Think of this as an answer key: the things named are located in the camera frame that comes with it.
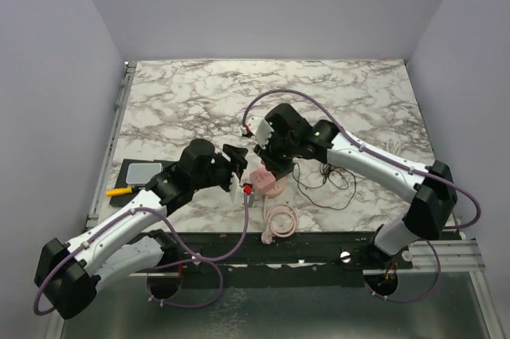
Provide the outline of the pink round power hub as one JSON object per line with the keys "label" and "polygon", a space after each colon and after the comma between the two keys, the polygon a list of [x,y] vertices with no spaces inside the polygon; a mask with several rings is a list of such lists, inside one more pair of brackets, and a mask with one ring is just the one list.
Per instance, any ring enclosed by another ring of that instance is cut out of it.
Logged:
{"label": "pink round power hub", "polygon": [[283,194],[287,187],[288,181],[286,178],[280,179],[274,183],[271,189],[262,193],[262,196],[269,199],[274,199]]}

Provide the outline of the pink cube socket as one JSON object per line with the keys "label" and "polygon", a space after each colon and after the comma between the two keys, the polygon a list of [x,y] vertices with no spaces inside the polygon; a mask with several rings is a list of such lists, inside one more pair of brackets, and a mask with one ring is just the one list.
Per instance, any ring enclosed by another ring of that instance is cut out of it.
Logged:
{"label": "pink cube socket", "polygon": [[276,179],[272,172],[268,171],[264,166],[260,166],[249,174],[250,183],[255,191],[261,195],[265,195],[274,188]]}

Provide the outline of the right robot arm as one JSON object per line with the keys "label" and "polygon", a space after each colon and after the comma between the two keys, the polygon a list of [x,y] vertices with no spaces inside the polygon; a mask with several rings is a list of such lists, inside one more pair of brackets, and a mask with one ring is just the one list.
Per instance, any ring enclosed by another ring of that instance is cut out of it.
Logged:
{"label": "right robot arm", "polygon": [[446,164],[435,161],[427,166],[399,158],[341,132],[330,120],[309,124],[290,104],[248,119],[245,127],[255,136],[255,153],[276,178],[293,170],[295,158],[316,160],[355,172],[409,204],[406,212],[373,235],[366,248],[373,267],[387,266],[401,249],[419,239],[439,238],[457,203]]}

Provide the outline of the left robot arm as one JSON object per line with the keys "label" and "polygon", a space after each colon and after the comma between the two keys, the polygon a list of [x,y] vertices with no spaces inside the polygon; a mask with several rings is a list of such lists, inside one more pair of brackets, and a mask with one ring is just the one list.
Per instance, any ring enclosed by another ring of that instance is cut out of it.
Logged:
{"label": "left robot arm", "polygon": [[95,296],[120,279],[139,270],[169,270],[181,264],[177,234],[156,231],[138,234],[188,204],[197,191],[220,187],[232,201],[247,200],[240,179],[247,168],[247,149],[224,145],[221,152],[204,139],[195,139],[178,161],[154,175],[115,214],[83,234],[62,243],[47,242],[37,265],[33,302],[36,315],[44,315],[39,302],[45,297],[64,319],[82,312]]}

